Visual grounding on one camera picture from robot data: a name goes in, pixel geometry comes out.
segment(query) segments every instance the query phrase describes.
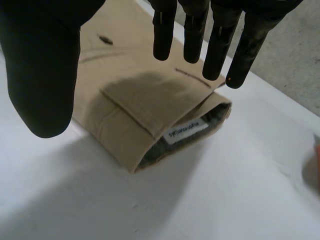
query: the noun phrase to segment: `white surface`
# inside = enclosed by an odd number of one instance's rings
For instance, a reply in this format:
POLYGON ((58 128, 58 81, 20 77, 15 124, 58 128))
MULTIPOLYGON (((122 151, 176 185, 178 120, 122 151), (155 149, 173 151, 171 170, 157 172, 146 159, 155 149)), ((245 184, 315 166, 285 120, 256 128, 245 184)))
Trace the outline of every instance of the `white surface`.
POLYGON ((219 92, 233 101, 220 131, 130 175, 74 122, 33 136, 2 60, 0 239, 319 240, 320 201, 301 175, 320 118, 251 73, 219 92))

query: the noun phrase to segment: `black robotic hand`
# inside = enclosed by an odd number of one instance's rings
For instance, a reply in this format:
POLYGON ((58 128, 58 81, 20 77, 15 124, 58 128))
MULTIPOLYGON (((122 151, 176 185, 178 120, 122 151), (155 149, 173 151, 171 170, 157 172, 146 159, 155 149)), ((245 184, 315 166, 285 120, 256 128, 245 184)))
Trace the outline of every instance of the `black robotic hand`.
MULTIPOLYGON (((164 61, 169 57, 173 39, 177 0, 148 0, 155 10, 153 16, 153 55, 164 61)), ((237 89, 245 78, 268 32, 303 0, 178 0, 186 13, 184 22, 184 59, 199 60, 209 7, 213 12, 213 29, 203 65, 203 76, 216 80, 242 11, 245 12, 243 32, 226 76, 226 84, 237 89)))

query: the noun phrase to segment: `clothing label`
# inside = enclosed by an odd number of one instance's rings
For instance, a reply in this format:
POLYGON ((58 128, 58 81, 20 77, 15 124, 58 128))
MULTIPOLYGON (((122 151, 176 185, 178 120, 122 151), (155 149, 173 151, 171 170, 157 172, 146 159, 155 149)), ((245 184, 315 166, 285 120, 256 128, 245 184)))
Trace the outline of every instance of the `clothing label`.
POLYGON ((201 118, 190 121, 180 126, 175 126, 170 128, 164 135, 164 139, 168 144, 172 145, 183 139, 186 139, 193 134, 206 129, 209 125, 203 121, 201 118))

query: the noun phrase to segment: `pocket flap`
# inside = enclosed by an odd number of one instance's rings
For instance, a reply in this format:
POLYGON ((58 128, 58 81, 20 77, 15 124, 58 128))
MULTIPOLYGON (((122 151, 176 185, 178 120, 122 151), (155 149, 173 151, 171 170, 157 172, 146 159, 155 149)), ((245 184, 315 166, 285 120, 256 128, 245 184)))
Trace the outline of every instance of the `pocket flap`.
POLYGON ((174 68, 150 67, 114 76, 100 91, 158 138, 213 90, 174 68))

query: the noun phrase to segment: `khaki pants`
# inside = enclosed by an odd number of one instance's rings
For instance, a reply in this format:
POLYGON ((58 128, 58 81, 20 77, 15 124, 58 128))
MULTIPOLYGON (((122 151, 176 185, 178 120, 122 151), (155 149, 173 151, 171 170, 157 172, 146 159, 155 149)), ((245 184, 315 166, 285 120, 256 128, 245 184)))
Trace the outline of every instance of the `khaki pants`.
POLYGON ((134 0, 108 0, 80 37, 73 117, 129 172, 214 133, 229 116, 231 102, 214 93, 225 79, 202 78, 203 63, 185 62, 177 40, 167 61, 154 59, 152 18, 134 0))

